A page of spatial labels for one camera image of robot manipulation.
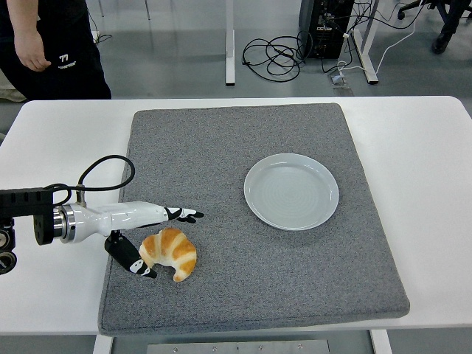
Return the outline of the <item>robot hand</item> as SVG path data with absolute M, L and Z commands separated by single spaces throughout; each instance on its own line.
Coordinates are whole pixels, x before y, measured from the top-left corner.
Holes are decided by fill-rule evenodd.
M 159 206 L 144 201 L 110 204 L 89 209 L 79 204 L 62 207 L 63 243 L 79 243 L 92 235 L 106 237 L 105 250 L 126 271 L 155 278 L 155 264 L 174 269 L 173 280 L 181 282 L 194 271 L 197 261 L 195 246 L 176 228 L 167 227 L 156 235 L 146 237 L 136 248 L 123 230 L 158 225 L 177 220 L 195 223 L 202 213 L 194 209 Z

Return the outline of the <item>person's hand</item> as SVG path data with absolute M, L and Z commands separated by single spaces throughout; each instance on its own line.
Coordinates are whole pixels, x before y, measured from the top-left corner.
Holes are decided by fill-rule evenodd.
M 21 47 L 16 52 L 21 64 L 34 72 L 43 72 L 52 64 L 46 59 L 42 46 Z

